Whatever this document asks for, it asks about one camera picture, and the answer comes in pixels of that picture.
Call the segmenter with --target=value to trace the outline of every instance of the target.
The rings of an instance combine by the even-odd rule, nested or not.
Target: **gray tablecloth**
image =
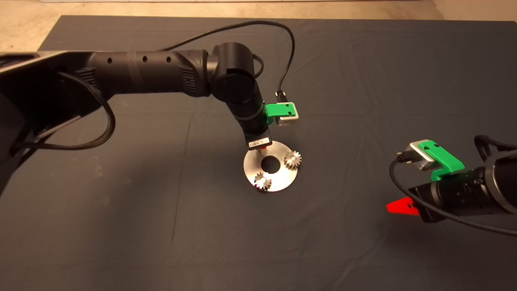
[[[42,50],[154,50],[237,19],[62,17]],[[516,240],[388,214],[395,152],[433,139],[468,168],[476,134],[517,143],[514,22],[281,20],[297,40],[284,82],[300,113],[275,140],[303,155],[288,189],[246,180],[238,124],[214,98],[119,95],[117,130],[88,151],[39,151],[0,199],[1,290],[487,290],[514,288]],[[242,42],[267,102],[290,42]],[[103,111],[50,141],[102,132]],[[405,185],[429,180],[406,166]],[[482,221],[512,227],[511,216]]]

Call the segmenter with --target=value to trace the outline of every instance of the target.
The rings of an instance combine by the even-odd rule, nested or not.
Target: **beige floor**
[[[38,0],[0,0],[0,52],[37,50],[55,22],[64,14],[311,19],[444,19],[445,16],[445,19],[497,20],[502,18],[515,20],[517,19],[517,0],[231,4],[41,3]]]

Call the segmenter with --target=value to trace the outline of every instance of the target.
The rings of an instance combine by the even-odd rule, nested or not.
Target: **metal gear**
[[[253,184],[255,188],[260,191],[268,191],[271,187],[271,179],[268,179],[263,172],[259,172],[255,176],[255,183]]]
[[[284,165],[289,170],[298,169],[301,164],[301,154],[297,151],[290,151],[285,155]]]

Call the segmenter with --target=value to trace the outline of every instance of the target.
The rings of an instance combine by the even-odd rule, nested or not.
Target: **metal disc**
[[[280,169],[276,173],[264,172],[264,176],[271,179],[271,187],[268,192],[277,192],[284,190],[289,187],[298,174],[298,169],[290,170],[284,165],[285,155],[290,152],[291,149],[281,142],[273,141],[272,145],[269,145],[263,150],[248,151],[244,157],[244,174],[252,185],[255,184],[255,176],[264,172],[261,163],[262,160],[267,156],[274,156],[280,162]]]

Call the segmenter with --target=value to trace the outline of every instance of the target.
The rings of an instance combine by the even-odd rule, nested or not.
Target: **center hole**
[[[262,159],[260,166],[264,170],[264,172],[268,172],[270,174],[278,172],[280,169],[280,161],[274,156],[267,156]]]

